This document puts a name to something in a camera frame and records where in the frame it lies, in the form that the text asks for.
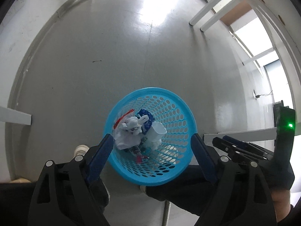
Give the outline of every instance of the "white wooden beam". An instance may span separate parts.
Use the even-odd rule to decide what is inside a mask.
[[[245,65],[247,63],[250,63],[250,62],[253,62],[253,61],[257,60],[257,59],[260,59],[261,57],[263,57],[263,56],[265,56],[265,55],[267,55],[267,54],[269,54],[269,53],[271,53],[273,51],[275,51],[275,49],[271,47],[268,50],[265,50],[262,53],[259,53],[259,54],[255,55],[255,56],[253,56],[252,58],[246,59],[243,62],[243,64]]]
[[[215,137],[222,138],[225,135],[245,142],[274,140],[276,139],[277,136],[277,128],[272,127],[272,128],[253,130],[253,131],[204,134],[204,143],[205,144],[212,143],[212,140]]]
[[[217,3],[221,0],[210,0],[190,21],[189,24],[194,26],[197,22],[203,18]]]
[[[0,121],[31,125],[31,115],[0,106]]]
[[[205,24],[201,26],[201,31],[205,32],[214,23],[216,23],[221,17],[232,10],[236,5],[238,5],[241,0],[231,0],[227,5],[225,5],[221,10],[219,10],[215,15],[213,15]]]

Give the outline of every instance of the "gray floor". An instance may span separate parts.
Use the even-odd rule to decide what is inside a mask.
[[[261,117],[252,117],[260,107],[251,92],[255,79],[257,88],[262,85],[257,69],[243,67],[240,58],[247,56],[221,22],[205,34],[188,24],[204,5],[82,0],[62,16],[29,61],[19,92],[17,109],[33,121],[31,127],[12,126],[7,146],[16,177],[36,180],[45,161],[66,162],[79,144],[98,144],[111,108],[143,87],[182,97],[200,134],[261,128]],[[140,193],[109,164],[102,176],[112,195],[105,211],[111,225],[160,225],[163,203]],[[170,225],[197,219],[174,207],[171,214]]]

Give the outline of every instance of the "blue plastic wrapper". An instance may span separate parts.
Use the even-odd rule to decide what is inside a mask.
[[[141,109],[137,114],[140,116],[147,115],[149,118],[149,120],[147,122],[144,122],[144,124],[142,125],[142,133],[145,135],[148,132],[148,130],[151,128],[151,125],[153,124],[155,118],[150,112],[144,109]]]

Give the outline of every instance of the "perforated basket wall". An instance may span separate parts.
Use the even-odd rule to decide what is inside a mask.
[[[136,164],[124,151],[114,148],[109,162],[125,179],[139,185],[156,186],[177,177],[190,163],[190,138],[197,132],[195,119],[187,104],[176,94],[161,88],[144,88],[120,100],[110,112],[103,135],[112,134],[113,125],[130,109],[151,112],[167,133],[155,151],[148,151],[148,161]]]

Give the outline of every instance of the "red strip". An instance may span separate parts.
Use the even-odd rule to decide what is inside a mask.
[[[129,110],[128,112],[126,112],[123,116],[121,116],[121,117],[116,121],[116,123],[115,123],[115,125],[113,126],[113,128],[116,129],[116,127],[118,126],[119,122],[120,122],[126,115],[128,115],[129,113],[131,113],[131,112],[133,112],[133,111],[134,111],[134,109],[131,109],[131,110]]]

